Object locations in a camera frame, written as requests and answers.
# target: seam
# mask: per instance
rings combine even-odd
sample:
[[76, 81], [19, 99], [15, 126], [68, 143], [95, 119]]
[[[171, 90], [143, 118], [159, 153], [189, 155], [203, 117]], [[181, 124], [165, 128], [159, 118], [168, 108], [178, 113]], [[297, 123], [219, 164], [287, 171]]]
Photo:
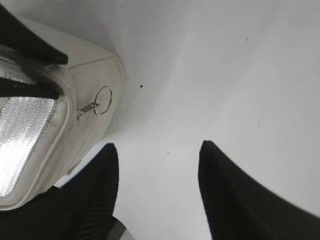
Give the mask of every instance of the seam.
[[108, 57], [108, 58], [101, 58], [101, 59], [97, 59], [97, 60], [94, 60], [94, 61], [88, 61], [88, 62], [80, 63], [78, 65], [69, 67], [68, 70], [71, 70], [71, 69], [74, 69], [76, 67], [79, 67], [79, 66], [82, 66], [82, 65], [86, 65], [86, 64], [94, 64], [94, 63], [100, 62], [102, 60], [109, 60], [109, 59], [112, 59], [114, 57], [115, 57], [115, 55], [111, 56], [111, 57]]

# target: white floor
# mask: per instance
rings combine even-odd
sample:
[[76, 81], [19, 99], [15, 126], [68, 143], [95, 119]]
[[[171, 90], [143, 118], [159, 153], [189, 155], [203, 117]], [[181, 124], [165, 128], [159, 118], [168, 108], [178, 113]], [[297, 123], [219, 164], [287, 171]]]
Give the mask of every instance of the white floor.
[[129, 79], [104, 142], [120, 160], [114, 216], [136, 240], [211, 239], [204, 139], [320, 216], [319, 1], [1, 2], [121, 56]]

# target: white leather bag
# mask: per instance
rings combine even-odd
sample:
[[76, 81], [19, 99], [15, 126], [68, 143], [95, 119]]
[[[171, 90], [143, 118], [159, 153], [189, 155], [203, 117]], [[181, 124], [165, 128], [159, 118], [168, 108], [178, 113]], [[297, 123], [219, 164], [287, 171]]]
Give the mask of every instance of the white leather bag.
[[33, 32], [69, 56], [66, 66], [21, 61], [0, 51], [1, 82], [41, 89], [56, 99], [0, 96], [0, 211], [16, 209], [46, 192], [104, 136], [126, 82], [112, 52], [45, 25], [23, 19]]

